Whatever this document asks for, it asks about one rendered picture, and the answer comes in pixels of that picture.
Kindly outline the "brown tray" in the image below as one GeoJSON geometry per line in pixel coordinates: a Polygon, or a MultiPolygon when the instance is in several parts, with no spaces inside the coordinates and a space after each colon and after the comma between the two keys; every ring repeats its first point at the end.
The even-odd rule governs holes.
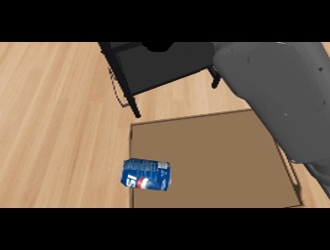
{"type": "Polygon", "coordinates": [[[300,205],[277,144],[249,109],[132,125],[129,156],[170,167],[169,189],[135,189],[135,207],[300,205]]]}

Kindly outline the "black tiered shelf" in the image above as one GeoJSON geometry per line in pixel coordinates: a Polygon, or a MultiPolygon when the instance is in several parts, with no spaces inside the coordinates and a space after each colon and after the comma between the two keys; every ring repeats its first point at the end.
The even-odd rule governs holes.
{"type": "Polygon", "coordinates": [[[153,52],[142,42],[98,42],[111,76],[126,104],[141,117],[135,96],[207,69],[216,88],[221,75],[213,67],[215,48],[210,42],[172,42],[153,52]]]}

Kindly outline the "blue can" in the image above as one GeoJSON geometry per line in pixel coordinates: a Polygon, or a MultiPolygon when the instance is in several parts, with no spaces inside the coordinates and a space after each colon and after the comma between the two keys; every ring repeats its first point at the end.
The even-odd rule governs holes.
{"type": "Polygon", "coordinates": [[[169,163],[129,158],[123,161],[120,183],[128,188],[166,191],[170,184],[169,163]]]}

